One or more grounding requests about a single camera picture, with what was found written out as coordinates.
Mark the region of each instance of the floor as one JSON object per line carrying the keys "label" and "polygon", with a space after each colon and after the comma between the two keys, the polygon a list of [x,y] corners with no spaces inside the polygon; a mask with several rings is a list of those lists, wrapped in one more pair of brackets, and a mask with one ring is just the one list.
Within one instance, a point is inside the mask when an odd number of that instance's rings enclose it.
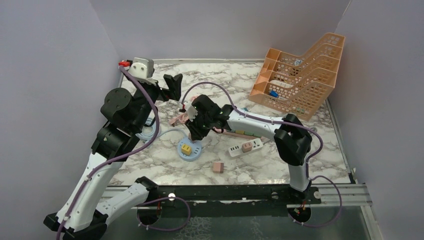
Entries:
{"label": "floor", "polygon": [[[272,110],[248,100],[249,92],[256,80],[262,63],[162,63],[155,64],[153,78],[159,80],[161,87],[166,87],[163,74],[183,74],[182,92],[193,84],[210,81],[224,86],[231,94],[235,105],[247,108],[250,112],[270,117],[283,116]],[[126,79],[122,87],[135,91],[135,87]],[[194,95],[206,94],[220,107],[228,104],[224,93],[212,85],[200,85],[194,88],[188,99]],[[161,131],[172,126],[168,121],[178,114],[175,101],[156,102],[160,116]],[[349,183],[348,171],[343,159],[334,125],[326,104],[323,104],[309,122],[307,127],[317,128],[324,141],[323,150],[310,161],[310,176],[324,175],[336,183]],[[188,129],[180,124],[175,128]],[[146,176],[160,185],[224,185],[224,184],[286,184],[290,182],[288,165],[281,160],[273,141],[264,144],[262,150],[239,157],[230,158],[228,148],[246,142],[245,138],[218,135],[210,132],[202,140],[202,154],[193,162],[183,161],[177,154],[177,144],[183,135],[172,131],[157,139],[150,147],[130,156],[110,184],[131,185],[142,176]],[[313,137],[311,152],[319,147],[319,141]],[[214,173],[212,163],[224,163],[223,173]],[[325,183],[316,180],[314,183]]]}

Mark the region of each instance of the table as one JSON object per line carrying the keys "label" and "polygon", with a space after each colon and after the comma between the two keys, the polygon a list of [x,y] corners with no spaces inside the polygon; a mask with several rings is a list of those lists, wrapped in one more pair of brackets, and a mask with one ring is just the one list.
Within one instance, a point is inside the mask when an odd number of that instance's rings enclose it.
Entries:
{"label": "table", "polygon": [[[281,112],[272,110],[248,100],[249,93],[261,69],[261,62],[239,63],[161,63],[155,64],[153,78],[159,80],[161,87],[166,87],[164,74],[182,74],[182,94],[193,84],[203,81],[215,82],[228,90],[235,105],[247,108],[250,112],[270,117],[283,117]],[[122,87],[131,93],[135,87],[126,79]],[[229,101],[221,89],[212,85],[200,85],[189,94],[191,96],[207,94],[220,107]],[[168,121],[178,114],[176,101],[156,102],[159,110],[160,127],[166,131],[172,126]],[[302,122],[307,127],[317,128],[324,141],[323,150],[310,160],[311,178],[324,175],[336,183],[350,183],[329,109],[323,104],[309,122]],[[188,134],[188,129],[180,124]],[[246,138],[219,135],[210,132],[202,140],[202,154],[193,162],[182,160],[177,154],[177,144],[183,135],[172,131],[158,138],[150,147],[130,156],[121,169],[112,178],[110,185],[131,185],[142,176],[146,176],[159,185],[225,185],[225,184],[288,184],[290,182],[288,165],[281,160],[273,141],[264,144],[262,150],[239,157],[230,158],[228,148],[247,141]],[[314,136],[311,152],[319,147]],[[213,173],[212,163],[224,163],[223,173]],[[317,179],[314,184],[327,183]]]}

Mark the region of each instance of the purple cable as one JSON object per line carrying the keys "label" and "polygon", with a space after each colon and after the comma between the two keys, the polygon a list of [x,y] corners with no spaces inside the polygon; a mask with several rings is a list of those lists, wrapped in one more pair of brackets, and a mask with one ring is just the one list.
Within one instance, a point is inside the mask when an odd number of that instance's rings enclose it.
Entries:
{"label": "purple cable", "polygon": [[302,225],[303,227],[308,227],[308,228],[322,228],[322,227],[326,227],[326,226],[334,223],[340,217],[340,215],[342,214],[342,207],[343,207],[343,204],[342,204],[342,195],[340,194],[339,188],[336,186],[336,184],[333,181],[331,181],[328,177],[323,176],[323,175],[318,175],[318,176],[312,178],[311,181],[314,181],[317,178],[324,178],[324,179],[326,179],[327,181],[329,181],[334,186],[334,188],[335,188],[335,190],[337,191],[337,194],[338,194],[338,199],[340,200],[340,207],[338,208],[337,214],[330,221],[328,221],[326,223],[322,223],[322,224],[317,224],[317,225],[311,225],[311,224],[307,224],[307,223],[304,223],[304,222],[299,222],[299,221],[295,220],[292,217],[292,215],[289,214],[290,218],[293,219],[293,222],[294,223],[297,223],[299,225]]}
{"label": "purple cable", "polygon": [[[125,75],[125,77],[127,78],[127,79],[129,79],[138,89],[140,89],[140,91],[143,93],[143,95],[144,95],[144,97],[147,99],[147,102],[148,102],[148,104],[150,105],[150,107],[151,107],[151,109],[152,109],[152,111],[153,111],[153,113],[154,113],[154,116],[155,116],[155,122],[156,122],[156,130],[154,131],[154,134],[153,134],[153,137],[151,138],[151,140],[150,141],[148,141],[146,144],[144,144],[143,146],[141,146],[140,148],[138,148],[138,149],[136,149],[136,150],[133,150],[133,151],[131,151],[131,152],[128,152],[128,153],[125,153],[125,154],[123,154],[123,155],[120,155],[120,156],[116,156],[116,157],[114,157],[114,158],[111,158],[111,159],[109,159],[109,160],[107,160],[107,161],[105,161],[105,162],[103,162],[102,164],[99,164],[97,167],[95,167],[95,168],[93,168],[93,170],[87,175],[87,179],[91,179],[92,178],[92,176],[94,175],[94,174],[96,174],[96,172],[98,171],[98,170],[100,170],[101,168],[103,168],[104,166],[106,166],[106,165],[109,165],[109,164],[111,164],[111,163],[113,163],[113,162],[115,162],[115,161],[118,161],[118,160],[121,160],[121,159],[124,159],[124,158],[127,158],[127,157],[129,157],[129,156],[131,156],[131,155],[133,155],[133,154],[136,154],[136,153],[138,153],[138,152],[140,152],[140,151],[142,151],[142,150],[144,150],[145,148],[147,148],[150,144],[152,144],[153,143],[153,141],[156,139],[156,137],[158,136],[158,134],[159,134],[159,113],[158,113],[158,110],[156,109],[156,107],[155,107],[155,104],[153,103],[153,100],[150,98],[150,96],[149,96],[149,94],[146,92],[146,90],[143,88],[143,86],[131,75],[131,74],[129,74],[128,73],[128,71],[127,70],[125,70],[125,68],[124,67],[122,67],[122,66],[119,66],[119,70]],[[66,211],[66,213],[65,213],[65,217],[69,217],[69,214],[72,212],[72,210],[74,209],[74,206],[75,206],[75,204],[77,203],[77,201],[78,201],[78,198],[80,197],[80,195],[81,195],[81,193],[83,192],[83,190],[84,190],[84,188],[85,188],[85,186],[87,185],[87,183],[88,183],[88,180],[85,180],[85,181],[83,181],[82,182],[82,184],[81,184],[81,186],[79,186],[79,189],[78,189],[78,191],[76,192],[76,194],[75,194],[75,197],[73,198],[73,200],[72,200],[72,202],[70,203],[70,205],[69,205],[69,208],[67,209],[67,211]],[[64,226],[65,226],[65,223],[66,223],[66,221],[65,220],[62,220],[62,222],[60,223],[60,225],[59,225],[59,228],[57,229],[57,234],[56,234],[56,240],[60,240],[61,239],[61,233],[62,233],[62,229],[64,228]]]}
{"label": "purple cable", "polygon": [[178,231],[178,230],[184,228],[187,224],[189,224],[190,215],[192,214],[192,212],[190,210],[190,206],[187,203],[187,201],[182,199],[181,197],[177,197],[177,196],[169,197],[169,196],[167,196],[167,197],[158,198],[156,200],[152,200],[152,201],[148,201],[148,202],[143,202],[143,204],[141,204],[141,205],[143,206],[143,205],[153,204],[153,203],[157,203],[157,202],[160,202],[160,201],[163,201],[163,200],[168,200],[168,199],[178,199],[178,200],[182,201],[185,204],[185,206],[187,207],[188,216],[187,216],[187,219],[185,220],[185,222],[181,226],[175,227],[175,228],[159,228],[159,227],[154,227],[154,226],[150,226],[150,225],[144,225],[142,223],[142,221],[140,220],[139,215],[137,214],[138,223],[141,226],[146,227],[147,229],[153,229],[153,230],[158,230],[158,231],[163,231],[163,232]]}
{"label": "purple cable", "polygon": [[[231,104],[231,106],[232,106],[232,108],[237,112],[237,113],[239,113],[240,115],[243,115],[243,116],[246,116],[247,118],[251,118],[251,119],[255,119],[255,120],[258,120],[258,121],[262,121],[262,122],[265,122],[265,123],[271,123],[271,124],[285,124],[285,125],[289,125],[289,126],[294,126],[294,127],[297,127],[297,128],[300,128],[300,129],[304,129],[304,130],[306,130],[306,131],[308,131],[308,132],[310,132],[310,133],[312,133],[312,134],[314,134],[317,138],[318,138],[318,140],[319,140],[319,148],[316,150],[316,151],[314,151],[311,155],[309,155],[307,158],[306,158],[306,160],[305,160],[305,163],[306,163],[306,177],[309,179],[309,160],[313,157],[313,156],[315,156],[315,155],[317,155],[322,149],[323,149],[323,146],[324,146],[324,141],[323,141],[323,139],[321,138],[321,136],[320,135],[318,135],[318,133],[317,132],[315,132],[315,131],[313,131],[312,129],[310,129],[309,127],[306,127],[306,126],[302,126],[302,125],[298,125],[298,124],[294,124],[294,123],[291,123],[291,122],[285,122],[285,121],[274,121],[274,122],[271,122],[271,120],[268,120],[268,119],[264,119],[264,118],[260,118],[260,117],[257,117],[257,116],[252,116],[252,115],[248,115],[248,114],[245,114],[244,112],[242,112],[242,111],[240,111],[239,109],[237,109],[237,107],[234,105],[234,102],[233,102],[233,100],[231,99],[231,96],[230,96],[230,94],[228,93],[228,91],[223,87],[223,86],[221,86],[221,85],[219,85],[219,84],[217,84],[217,83],[214,83],[214,82],[211,82],[211,81],[202,81],[202,82],[198,82],[198,83],[196,83],[196,84],[194,84],[194,85],[192,85],[186,92],[185,92],[185,94],[184,94],[184,96],[182,97],[182,100],[181,100],[181,103],[182,104],[184,104],[184,99],[186,99],[186,96],[187,96],[187,94],[194,88],[194,87],[196,87],[196,86],[198,86],[198,85],[201,85],[201,84],[211,84],[211,85],[214,85],[214,86],[217,86],[218,88],[220,88],[225,94],[226,94],[226,96],[228,97],[228,100],[229,100],[229,102],[230,102],[230,104]],[[319,225],[309,225],[309,224],[303,224],[303,226],[305,226],[305,227],[310,227],[310,228],[320,228],[320,227],[325,227],[325,226],[327,226],[327,225],[329,225],[329,224],[331,224],[331,223],[333,223],[334,221],[336,221],[339,217],[340,217],[340,214],[341,214],[341,212],[342,212],[342,195],[340,194],[340,191],[339,191],[339,189],[337,188],[337,186],[336,186],[336,184],[333,182],[333,181],[331,181],[329,178],[327,178],[326,176],[322,176],[322,175],[318,175],[318,176],[316,176],[316,177],[314,177],[314,178],[312,178],[311,179],[311,181],[314,181],[315,179],[317,179],[317,178],[324,178],[324,179],[327,179],[334,187],[335,187],[335,189],[337,190],[337,193],[338,193],[338,198],[340,199],[340,208],[338,209],[338,212],[337,212],[337,214],[336,214],[336,216],[332,219],[332,220],[330,220],[329,222],[327,222],[327,223],[324,223],[324,224],[319,224]]]}

